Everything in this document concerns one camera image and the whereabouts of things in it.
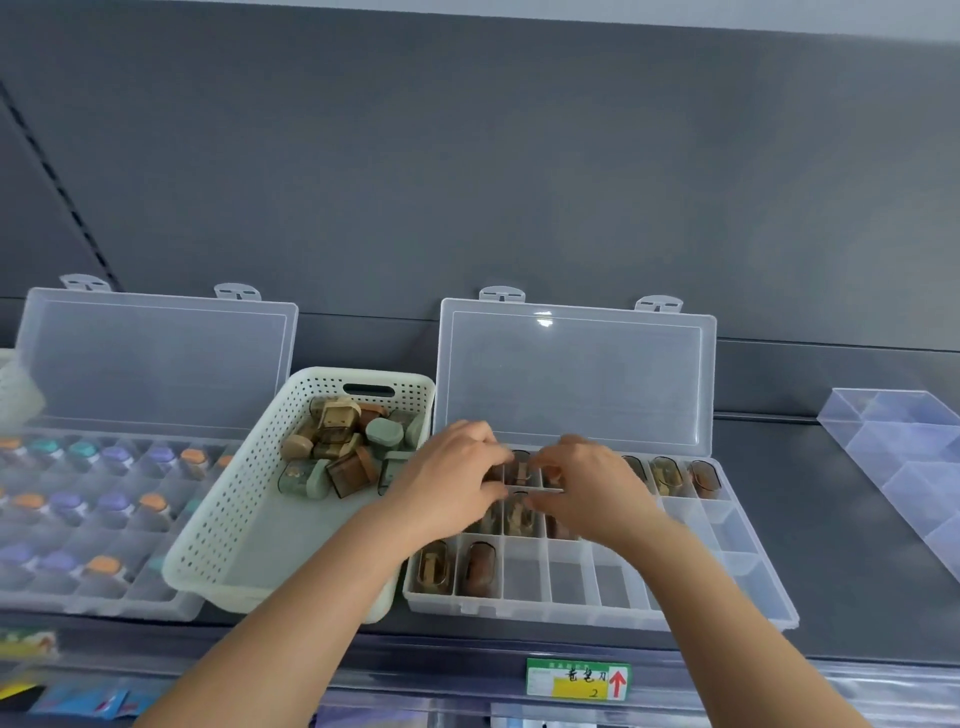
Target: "purple cap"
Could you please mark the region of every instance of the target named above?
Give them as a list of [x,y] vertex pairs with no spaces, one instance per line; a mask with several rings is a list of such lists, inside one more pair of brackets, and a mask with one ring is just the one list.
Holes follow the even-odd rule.
[[70,493],[69,491],[58,491],[50,496],[50,505],[54,508],[77,508],[83,505],[84,499],[78,496],[76,493]]
[[125,463],[133,459],[130,451],[126,448],[121,448],[119,445],[104,448],[104,457],[106,457],[107,460],[116,460],[118,463]]
[[0,561],[6,564],[26,564],[34,558],[34,550],[22,542],[0,548]]
[[150,448],[147,455],[155,463],[170,463],[177,459],[177,456],[170,448],[164,447]]
[[72,571],[80,562],[66,551],[54,551],[40,559],[40,568],[53,571]]
[[100,496],[97,505],[108,511],[123,511],[130,507],[130,499],[122,493],[111,491]]

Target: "small item in compartment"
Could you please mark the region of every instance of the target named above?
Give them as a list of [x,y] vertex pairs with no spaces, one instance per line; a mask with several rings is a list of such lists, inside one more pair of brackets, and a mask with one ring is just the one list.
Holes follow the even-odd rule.
[[375,448],[396,449],[403,442],[403,425],[385,417],[378,417],[367,425],[367,441]]
[[407,461],[413,456],[413,452],[406,452],[404,450],[388,452],[387,456],[383,459],[383,467],[380,469],[380,482],[376,484],[376,492],[383,496],[390,488],[391,483],[393,483],[400,474],[400,471],[403,470]]
[[86,501],[71,491],[58,491],[51,495],[50,507],[70,525],[80,525],[90,510]]
[[319,441],[325,444],[345,443],[360,425],[360,405],[350,397],[337,397],[324,403],[320,419]]
[[675,461],[669,457],[655,457],[650,461],[650,470],[653,471],[654,482],[661,496],[680,494],[680,489],[684,486],[684,477]]
[[403,441],[409,449],[417,449],[420,444],[420,436],[423,434],[423,425],[426,423],[426,416],[420,412],[414,421],[411,422],[403,434]]
[[104,463],[107,468],[118,475],[125,475],[133,467],[133,453],[121,445],[104,448]]
[[11,465],[30,465],[30,453],[19,437],[0,437],[0,456]]
[[206,453],[199,448],[187,448],[181,452],[180,462],[198,480],[203,480],[210,471],[210,461],[206,459]]
[[503,532],[507,536],[532,538],[537,524],[537,514],[523,502],[525,493],[514,493],[503,502]]
[[140,496],[140,510],[155,519],[161,519],[169,528],[174,522],[173,509],[160,493],[144,493]]
[[690,478],[693,480],[693,490],[706,500],[720,497],[720,478],[716,469],[703,460],[694,460],[690,463]]
[[527,485],[530,479],[530,453],[526,450],[515,449],[513,461],[507,463],[506,468],[507,485]]
[[429,595],[449,595],[453,591],[452,562],[445,542],[434,541],[424,546],[417,566],[418,591]]
[[380,476],[380,465],[366,447],[334,460],[326,466],[337,496],[344,498],[373,485]]
[[307,420],[280,444],[280,457],[288,463],[294,460],[306,460],[310,457],[316,441],[317,424],[313,420]]
[[373,404],[371,402],[360,402],[360,431],[366,433],[367,425],[378,417],[387,417],[390,412],[382,404]]
[[44,463],[55,463],[63,457],[60,443],[49,437],[37,438],[30,444],[29,450],[33,457]]
[[354,452],[361,445],[363,445],[363,435],[359,432],[354,432],[353,437],[351,437],[347,443],[333,443],[330,445],[317,443],[310,457],[313,460],[339,460]]
[[108,576],[113,581],[127,586],[133,581],[133,575],[130,570],[120,563],[120,559],[112,556],[94,556],[86,564],[85,573],[97,574],[99,576]]
[[467,553],[467,572],[460,583],[466,596],[493,597],[496,583],[496,549],[484,541],[477,541]]
[[67,449],[67,454],[84,470],[92,468],[100,459],[100,449],[89,440],[78,440]]
[[577,534],[557,521],[553,516],[546,517],[546,535],[550,539],[562,539],[564,541],[576,541]]
[[161,473],[169,473],[173,470],[174,464],[177,462],[177,454],[173,452],[172,448],[167,448],[163,445],[154,445],[147,450],[147,459],[153,463]]

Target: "person's right hand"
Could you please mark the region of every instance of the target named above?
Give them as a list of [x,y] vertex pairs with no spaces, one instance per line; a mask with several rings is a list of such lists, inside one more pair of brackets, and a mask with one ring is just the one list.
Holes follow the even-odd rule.
[[531,493],[530,507],[589,541],[619,550],[666,518],[620,455],[579,435],[564,435],[543,448],[530,467],[559,470],[564,483],[563,493]]

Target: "person's left hand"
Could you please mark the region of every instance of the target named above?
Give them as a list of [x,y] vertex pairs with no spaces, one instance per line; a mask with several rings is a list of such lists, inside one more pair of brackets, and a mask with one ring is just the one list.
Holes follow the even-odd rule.
[[400,472],[382,503],[410,528],[413,548],[460,533],[507,496],[503,483],[483,482],[514,454],[485,422],[461,420],[434,435]]

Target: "empty compartment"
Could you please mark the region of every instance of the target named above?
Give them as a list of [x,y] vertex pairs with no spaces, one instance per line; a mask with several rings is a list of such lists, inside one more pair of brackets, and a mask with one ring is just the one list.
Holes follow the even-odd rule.
[[881,490],[921,538],[956,513],[913,464],[904,466]]
[[721,551],[757,552],[747,520],[732,502],[718,500],[702,505]]
[[784,621],[796,620],[797,615],[790,613],[786,596],[780,592],[773,575],[759,556],[723,553],[720,557],[727,573],[763,616]]
[[550,601],[547,547],[543,539],[503,539],[503,598]]
[[666,497],[662,498],[661,502],[666,514],[689,528],[704,546],[712,551],[720,548],[704,512],[704,504],[699,498]]
[[649,609],[645,585],[636,570],[605,546],[591,547],[600,603],[605,607]]
[[547,541],[550,599],[558,604],[600,605],[590,544],[586,541]]

